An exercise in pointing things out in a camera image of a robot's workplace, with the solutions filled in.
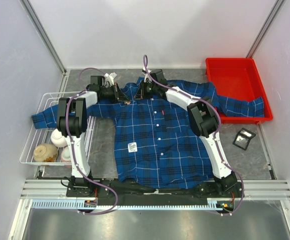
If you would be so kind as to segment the blue plaid shirt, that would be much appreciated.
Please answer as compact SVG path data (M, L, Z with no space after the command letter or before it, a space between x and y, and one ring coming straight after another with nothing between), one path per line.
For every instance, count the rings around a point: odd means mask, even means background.
M104 99L86 110L113 121L118 179L156 189L190 189L212 179L208 152L191 130L187 111L158 96L135 99L139 87L130 82L122 89L130 104Z

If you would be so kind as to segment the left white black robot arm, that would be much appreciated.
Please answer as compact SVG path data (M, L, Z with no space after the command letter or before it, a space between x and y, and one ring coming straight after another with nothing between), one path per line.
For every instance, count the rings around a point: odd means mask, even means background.
M100 100L111 103L130 103L131 100L114 82L116 73L104 76L92 75L85 90L72 97L61 97L57 109L57 130L65 138L71 158L71 177L68 186L77 187L84 197L91 196L95 185L85 150L85 135L88 127L88 108Z

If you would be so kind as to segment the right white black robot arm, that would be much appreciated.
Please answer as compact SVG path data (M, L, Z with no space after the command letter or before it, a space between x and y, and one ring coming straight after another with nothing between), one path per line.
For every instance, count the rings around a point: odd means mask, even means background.
M143 100L157 95L187 111L190 129L201 139L210 159L214 191L220 197L227 196L238 180L225 156L219 134L221 119L210 98L194 96L168 84L161 69L144 68L142 73L144 80L140 82L135 98Z

